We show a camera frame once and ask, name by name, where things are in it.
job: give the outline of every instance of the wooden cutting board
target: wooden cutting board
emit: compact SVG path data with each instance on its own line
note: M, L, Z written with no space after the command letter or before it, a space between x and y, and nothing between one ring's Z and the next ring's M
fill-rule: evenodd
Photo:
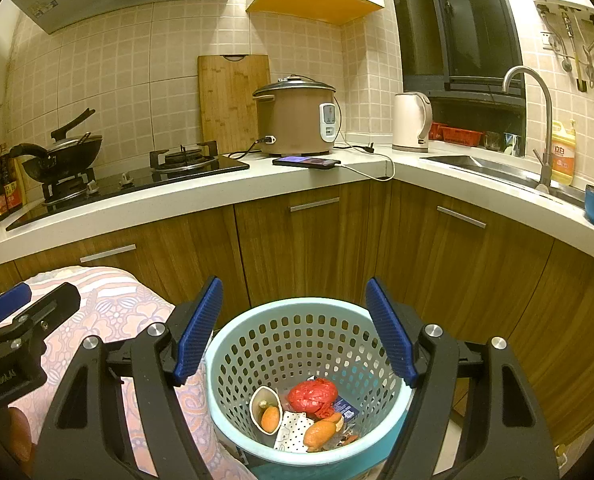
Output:
M204 142L219 153L247 150L257 134L253 92L270 83L268 56L198 56L199 104Z

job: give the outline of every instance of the gas stove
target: gas stove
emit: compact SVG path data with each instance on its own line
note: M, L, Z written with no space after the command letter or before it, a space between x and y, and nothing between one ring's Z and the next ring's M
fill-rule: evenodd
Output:
M214 140L197 144L199 148L180 147L178 152L159 150L150 153L150 168L96 179L92 170L85 175L72 177L52 186L50 192L44 189L45 200L10 224L6 230L46 218L92 202L114 196L132 193L149 187L165 186L173 182L201 178L218 173L247 170L245 162L217 154ZM204 153L201 147L207 148Z

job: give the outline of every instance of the yellow bottle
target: yellow bottle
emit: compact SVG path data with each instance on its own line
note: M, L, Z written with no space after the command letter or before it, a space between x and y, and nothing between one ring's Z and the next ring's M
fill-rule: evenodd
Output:
M572 127L566 130L559 121L552 121L552 178L566 186L573 182L576 151L574 120L570 122Z

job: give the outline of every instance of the plastic basket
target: plastic basket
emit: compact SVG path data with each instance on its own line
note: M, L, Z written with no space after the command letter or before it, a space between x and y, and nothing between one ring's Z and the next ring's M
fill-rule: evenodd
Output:
M443 140L442 128L446 127L448 127L448 124L433 122L430 126L430 131L428 132L428 138L430 140Z
M208 405L217 427L243 450L292 466L341 462L378 443L407 410L412 390L394 375L367 310L344 301L298 298L237 316L208 347ZM359 439L317 453L274 450L250 419L248 402L262 385L280 397L317 375L360 410Z
M479 139L483 135L482 132L474 132L472 130L462 130L461 128L442 127L439 128L443 140L453 144L461 144L462 146L477 146Z

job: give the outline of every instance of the bottle label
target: bottle label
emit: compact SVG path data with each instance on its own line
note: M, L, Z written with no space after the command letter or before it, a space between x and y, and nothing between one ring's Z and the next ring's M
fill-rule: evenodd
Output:
M4 191L6 192L6 203L8 204L8 209L13 209L18 205L21 205L20 188L16 182L11 182L10 184L4 186Z
M574 149L559 142L552 144L552 169L568 176L574 175Z
M0 216L8 212L8 206L6 205L6 195L0 195Z

